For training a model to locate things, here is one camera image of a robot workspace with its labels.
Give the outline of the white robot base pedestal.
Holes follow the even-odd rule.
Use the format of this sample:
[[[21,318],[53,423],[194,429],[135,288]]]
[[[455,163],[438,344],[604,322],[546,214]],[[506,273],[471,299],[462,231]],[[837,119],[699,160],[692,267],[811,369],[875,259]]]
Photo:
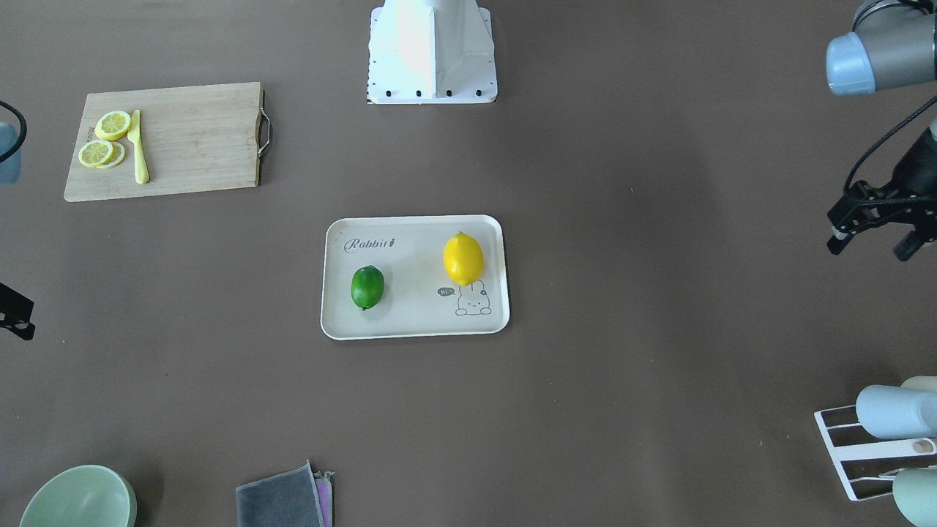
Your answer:
[[[489,10],[475,1],[385,1],[370,14],[366,102],[373,105],[496,101]]]

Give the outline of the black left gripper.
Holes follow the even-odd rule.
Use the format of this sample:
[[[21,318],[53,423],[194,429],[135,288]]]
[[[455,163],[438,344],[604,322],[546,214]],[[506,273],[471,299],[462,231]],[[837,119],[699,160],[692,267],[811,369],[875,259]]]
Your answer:
[[[911,225],[911,231],[893,249],[899,261],[909,261],[936,237],[935,130],[926,129],[894,167],[883,187],[858,180],[849,184],[827,213],[831,237],[827,249],[843,253],[857,236],[890,223]]]

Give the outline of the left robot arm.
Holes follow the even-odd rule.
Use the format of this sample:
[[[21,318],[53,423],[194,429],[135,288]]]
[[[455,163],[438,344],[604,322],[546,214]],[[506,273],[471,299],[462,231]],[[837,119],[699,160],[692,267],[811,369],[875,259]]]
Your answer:
[[[826,76],[836,96],[873,94],[930,83],[936,75],[936,14],[933,1],[865,1],[850,32],[831,40]],[[863,231],[887,224],[911,227],[894,247],[910,260],[936,237],[936,131],[929,124],[911,144],[884,186],[848,173],[843,194],[829,210],[832,236],[827,249],[841,254]]]

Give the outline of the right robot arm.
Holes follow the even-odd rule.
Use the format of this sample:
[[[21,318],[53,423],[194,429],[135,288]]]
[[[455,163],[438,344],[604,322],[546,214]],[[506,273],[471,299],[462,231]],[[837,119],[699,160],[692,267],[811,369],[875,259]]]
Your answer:
[[[18,141],[19,133],[12,124],[1,124],[1,184],[14,184],[19,180],[21,170],[21,155]],[[16,334],[22,340],[30,341],[36,333],[36,326],[32,323],[34,301],[15,291],[7,284],[1,283],[1,326]]]

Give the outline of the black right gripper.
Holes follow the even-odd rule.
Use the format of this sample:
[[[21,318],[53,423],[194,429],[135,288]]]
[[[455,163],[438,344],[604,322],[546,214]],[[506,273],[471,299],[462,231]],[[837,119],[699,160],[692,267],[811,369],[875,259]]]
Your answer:
[[[31,317],[34,303],[6,284],[1,283],[1,326],[22,340],[30,341],[36,333]]]

